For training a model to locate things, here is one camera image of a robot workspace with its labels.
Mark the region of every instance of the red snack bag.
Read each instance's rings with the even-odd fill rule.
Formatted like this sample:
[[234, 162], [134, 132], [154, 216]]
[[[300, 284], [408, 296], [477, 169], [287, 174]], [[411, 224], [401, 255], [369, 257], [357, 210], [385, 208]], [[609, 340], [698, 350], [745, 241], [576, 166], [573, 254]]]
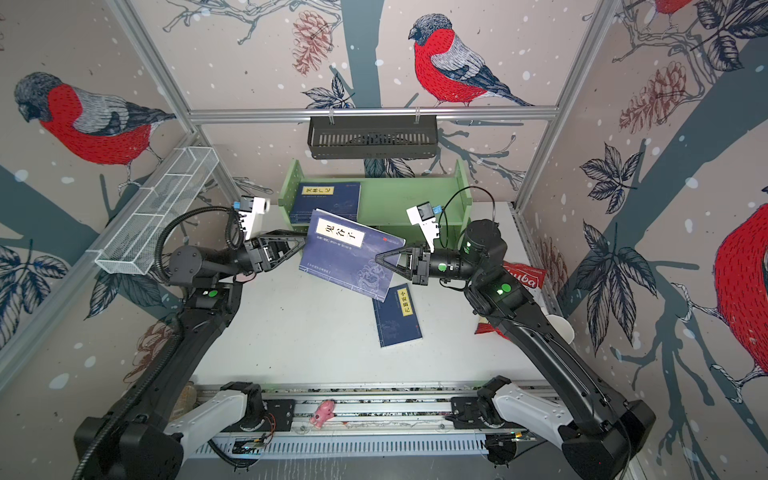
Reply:
[[[544, 285], [544, 277], [547, 274], [547, 270], [540, 268], [534, 268], [525, 263], [509, 263], [504, 262], [504, 269], [507, 270], [514, 278], [523, 284], [529, 290], [541, 288]], [[504, 334], [493, 328], [493, 325], [488, 323], [483, 317], [480, 317], [478, 321], [478, 327], [475, 329], [475, 335], [479, 333], [496, 332], [499, 335], [507, 338]]]
[[529, 289], [541, 288], [544, 285], [544, 276], [547, 274], [547, 270], [534, 268], [525, 263], [504, 262], [504, 269]]

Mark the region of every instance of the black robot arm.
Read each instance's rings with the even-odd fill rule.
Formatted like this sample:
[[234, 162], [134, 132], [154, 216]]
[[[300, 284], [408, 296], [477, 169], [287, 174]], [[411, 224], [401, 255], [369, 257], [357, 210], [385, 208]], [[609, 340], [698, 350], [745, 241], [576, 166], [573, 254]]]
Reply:
[[[205, 352], [240, 308], [243, 284], [221, 280], [276, 268], [303, 248], [305, 238], [305, 233], [275, 230], [245, 240], [236, 250], [184, 246], [171, 254], [169, 283], [191, 292], [174, 319], [173, 337], [106, 415], [88, 417], [80, 424], [74, 446], [81, 461], [74, 480], [176, 477], [184, 449], [181, 434], [164, 432], [168, 419]], [[259, 408], [258, 386], [228, 389], [247, 393], [249, 406]]]
[[[457, 290], [463, 291], [474, 314], [488, 319], [523, 351], [557, 391], [572, 421], [558, 424], [561, 415], [548, 418], [544, 412], [547, 422], [542, 422], [538, 410], [521, 414], [519, 406], [500, 399], [514, 400], [500, 391], [510, 383], [503, 377], [489, 383], [494, 386], [490, 393], [485, 389], [488, 407], [495, 410], [489, 415], [553, 428], [555, 436], [548, 439], [560, 446], [582, 478], [614, 478], [642, 449], [656, 417], [642, 400], [628, 402], [611, 388], [560, 337], [532, 295], [503, 267], [506, 251], [498, 225], [476, 220], [467, 226], [457, 250], [404, 247], [381, 253], [376, 261], [421, 285], [429, 277], [441, 282], [464, 280], [465, 286]], [[400, 254], [406, 255], [405, 266], [385, 261]], [[530, 422], [520, 422], [521, 418]]]

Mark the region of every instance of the black metal basket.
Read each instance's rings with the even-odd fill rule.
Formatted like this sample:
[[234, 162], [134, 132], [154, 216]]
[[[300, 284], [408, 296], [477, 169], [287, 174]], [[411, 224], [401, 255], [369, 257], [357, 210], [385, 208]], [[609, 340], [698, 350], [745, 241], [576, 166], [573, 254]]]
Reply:
[[312, 157], [431, 158], [437, 155], [437, 117], [414, 115], [312, 117], [307, 138]]

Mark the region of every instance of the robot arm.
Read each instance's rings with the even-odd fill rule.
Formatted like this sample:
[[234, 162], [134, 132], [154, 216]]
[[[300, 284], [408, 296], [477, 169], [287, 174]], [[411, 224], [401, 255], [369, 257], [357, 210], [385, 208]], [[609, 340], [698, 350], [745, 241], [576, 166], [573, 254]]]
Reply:
[[[245, 208], [259, 207], [250, 201]], [[260, 216], [243, 216], [246, 228], [258, 227]], [[254, 423], [262, 419], [260, 387], [235, 382], [201, 407], [168, 422], [203, 355], [240, 308], [243, 284], [221, 280], [276, 268], [303, 248], [305, 238], [304, 233], [275, 230], [245, 240], [236, 250], [186, 245], [173, 252], [169, 283], [191, 291], [174, 319], [174, 335], [106, 415], [80, 424], [74, 445], [81, 462], [74, 479], [175, 478], [189, 453], [216, 433], [241, 419]]]
[[[432, 223], [423, 213], [417, 223]], [[435, 233], [432, 226], [421, 226]], [[260, 387], [238, 382], [224, 386], [215, 401], [168, 422], [182, 388], [240, 306], [242, 283], [221, 279], [272, 270], [301, 250], [305, 237], [275, 230], [235, 250], [184, 246], [174, 251], [170, 284], [194, 289], [176, 318], [174, 337], [106, 415], [81, 423], [74, 436], [81, 459], [75, 480], [138, 480], [158, 473], [175, 478], [188, 452], [233, 420], [261, 420]], [[409, 257], [407, 267], [384, 261], [401, 253]], [[416, 284], [426, 285], [429, 277], [465, 280], [462, 291], [475, 313], [531, 359], [563, 402], [540, 399], [496, 377], [478, 391], [486, 423], [523, 425], [562, 449], [582, 478], [613, 478], [642, 449], [656, 418], [644, 402], [628, 402], [573, 352], [531, 294], [502, 267], [505, 253], [498, 226], [477, 220], [467, 227], [460, 250], [406, 247], [382, 253], [376, 261]]]
[[[534, 398], [497, 377], [478, 392], [489, 425], [529, 427], [557, 445], [582, 478], [614, 478], [639, 452], [656, 416], [642, 400], [628, 402], [584, 363], [547, 321], [531, 294], [502, 264], [507, 245], [491, 220], [471, 222], [459, 250], [405, 247], [376, 262], [426, 285], [429, 277], [464, 280], [474, 309], [517, 345], [558, 392], [563, 405]], [[385, 260], [405, 254], [406, 266]]]

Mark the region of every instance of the blue book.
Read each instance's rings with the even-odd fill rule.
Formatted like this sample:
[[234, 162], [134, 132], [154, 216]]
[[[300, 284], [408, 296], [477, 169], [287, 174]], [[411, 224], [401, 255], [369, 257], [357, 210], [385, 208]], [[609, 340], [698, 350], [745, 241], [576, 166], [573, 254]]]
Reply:
[[407, 283], [390, 288], [384, 303], [374, 300], [373, 312], [382, 348], [422, 338]]
[[289, 215], [290, 223], [309, 223], [316, 208], [356, 222], [359, 204], [360, 182], [299, 184]]
[[[376, 255], [405, 244], [400, 237], [315, 210], [299, 270], [383, 302], [394, 272], [377, 264]], [[388, 259], [392, 265], [397, 260]]]

